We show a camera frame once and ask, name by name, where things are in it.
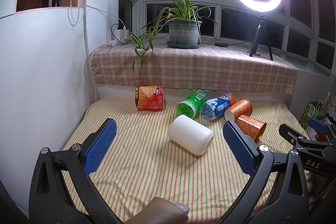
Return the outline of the green tea bottle cup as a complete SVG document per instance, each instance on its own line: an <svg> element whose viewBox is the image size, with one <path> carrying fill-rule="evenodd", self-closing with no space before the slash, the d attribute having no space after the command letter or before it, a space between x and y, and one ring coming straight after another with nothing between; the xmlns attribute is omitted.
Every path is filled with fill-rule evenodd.
<svg viewBox="0 0 336 224"><path fill-rule="evenodd" d="M204 91L197 90L177 104L177 116L185 115L191 119L194 119L198 115L199 110L205 103L206 99L206 93Z"/></svg>

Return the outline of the red orange snack cup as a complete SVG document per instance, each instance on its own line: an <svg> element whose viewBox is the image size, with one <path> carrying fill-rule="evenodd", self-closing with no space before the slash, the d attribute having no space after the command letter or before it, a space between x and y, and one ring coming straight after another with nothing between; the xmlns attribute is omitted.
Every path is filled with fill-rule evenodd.
<svg viewBox="0 0 336 224"><path fill-rule="evenodd" d="M163 87L161 85L137 86L134 99L135 106L139 110L163 110Z"/></svg>

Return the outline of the green tissue box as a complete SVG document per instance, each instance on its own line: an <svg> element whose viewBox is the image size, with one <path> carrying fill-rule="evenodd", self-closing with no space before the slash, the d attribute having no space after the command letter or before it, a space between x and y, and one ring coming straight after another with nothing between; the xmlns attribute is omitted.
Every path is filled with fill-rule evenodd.
<svg viewBox="0 0 336 224"><path fill-rule="evenodd" d="M321 119L324 115L322 101L309 102L299 123L303 129L306 129L308 118Z"/></svg>

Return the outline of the potted spider plant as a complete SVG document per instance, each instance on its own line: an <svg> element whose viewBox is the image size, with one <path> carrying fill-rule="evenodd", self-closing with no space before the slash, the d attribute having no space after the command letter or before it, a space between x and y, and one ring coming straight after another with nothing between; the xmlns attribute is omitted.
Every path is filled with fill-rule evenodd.
<svg viewBox="0 0 336 224"><path fill-rule="evenodd" d="M202 43L201 25L203 20L209 20L216 24L216 21L210 16L199 15L202 10L211 10L213 5L199 6L193 0L169 1L171 1L171 6L163 7L154 20L144 25L144 32L130 34L135 52L132 62L133 71L135 71L136 60L140 60L141 66L143 66L145 54L154 51L157 35L165 26L168 26L169 44L172 47L191 49Z"/></svg>

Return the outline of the white power strip chargers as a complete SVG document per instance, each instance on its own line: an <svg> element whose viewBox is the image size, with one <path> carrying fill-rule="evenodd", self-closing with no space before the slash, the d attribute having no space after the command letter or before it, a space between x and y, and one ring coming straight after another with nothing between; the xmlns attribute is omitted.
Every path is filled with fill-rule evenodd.
<svg viewBox="0 0 336 224"><path fill-rule="evenodd" d="M112 39L108 42L108 45L115 46L127 44L129 42L129 30L127 30L125 27L122 29L115 27L117 27L116 24L110 28Z"/></svg>

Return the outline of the brown sleeve cuff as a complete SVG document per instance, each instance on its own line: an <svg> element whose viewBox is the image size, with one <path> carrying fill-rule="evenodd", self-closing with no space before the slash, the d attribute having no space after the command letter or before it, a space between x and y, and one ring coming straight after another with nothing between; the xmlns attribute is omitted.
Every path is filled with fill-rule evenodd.
<svg viewBox="0 0 336 224"><path fill-rule="evenodd" d="M189 212L189 206L184 203L154 197L138 214L125 221L125 223L186 223L189 220Z"/></svg>

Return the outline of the blue soda bottle cup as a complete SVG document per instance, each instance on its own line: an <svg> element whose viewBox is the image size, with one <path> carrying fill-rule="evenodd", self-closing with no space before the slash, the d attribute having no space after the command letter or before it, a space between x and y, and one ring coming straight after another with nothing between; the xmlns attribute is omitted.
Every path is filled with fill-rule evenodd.
<svg viewBox="0 0 336 224"><path fill-rule="evenodd" d="M201 116L207 120L215 120L235 103L236 98L231 93L209 99L201 106Z"/></svg>

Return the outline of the white plastic cup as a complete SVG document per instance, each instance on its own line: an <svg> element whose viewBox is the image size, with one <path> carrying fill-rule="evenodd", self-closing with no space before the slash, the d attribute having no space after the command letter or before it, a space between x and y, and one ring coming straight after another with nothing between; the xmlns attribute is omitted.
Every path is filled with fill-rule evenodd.
<svg viewBox="0 0 336 224"><path fill-rule="evenodd" d="M201 156L213 142L214 132L186 115L180 115L170 125L168 137L187 151Z"/></svg>

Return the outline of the white lace cloth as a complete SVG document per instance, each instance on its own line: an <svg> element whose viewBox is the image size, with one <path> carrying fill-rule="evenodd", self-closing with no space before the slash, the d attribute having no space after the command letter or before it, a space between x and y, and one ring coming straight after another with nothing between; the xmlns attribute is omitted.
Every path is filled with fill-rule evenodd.
<svg viewBox="0 0 336 224"><path fill-rule="evenodd" d="M327 96L327 99L325 101L325 105L327 108L327 114L330 118L332 118L334 121L336 120L336 98L335 98L335 92L330 92Z"/></svg>

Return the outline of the orange paper cup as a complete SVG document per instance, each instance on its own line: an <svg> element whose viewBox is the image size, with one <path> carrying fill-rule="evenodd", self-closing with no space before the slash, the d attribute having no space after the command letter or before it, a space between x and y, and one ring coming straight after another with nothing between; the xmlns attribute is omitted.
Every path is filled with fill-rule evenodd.
<svg viewBox="0 0 336 224"><path fill-rule="evenodd" d="M241 98L225 111L224 118L226 121L237 121L241 115L250 117L252 112L251 102L246 98Z"/></svg>
<svg viewBox="0 0 336 224"><path fill-rule="evenodd" d="M241 115L237 119L236 124L242 132L250 136L255 143L260 141L266 129L266 122L256 120L246 115Z"/></svg>

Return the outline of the orange paper cup rear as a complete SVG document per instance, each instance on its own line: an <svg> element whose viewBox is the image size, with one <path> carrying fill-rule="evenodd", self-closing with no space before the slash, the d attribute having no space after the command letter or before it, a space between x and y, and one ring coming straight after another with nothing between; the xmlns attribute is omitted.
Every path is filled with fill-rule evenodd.
<svg viewBox="0 0 336 224"><path fill-rule="evenodd" d="M224 118L226 121L237 121L241 115L250 117L252 112L251 102L246 98L241 98L225 111Z"/></svg>

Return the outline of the orange paper cup front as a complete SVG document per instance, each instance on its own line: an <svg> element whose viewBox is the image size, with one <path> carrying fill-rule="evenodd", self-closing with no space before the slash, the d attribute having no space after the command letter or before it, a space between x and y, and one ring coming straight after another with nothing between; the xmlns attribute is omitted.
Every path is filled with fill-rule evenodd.
<svg viewBox="0 0 336 224"><path fill-rule="evenodd" d="M250 136L255 143L260 141L266 129L266 122L256 120L246 115L241 115L237 119L236 124L242 132Z"/></svg>

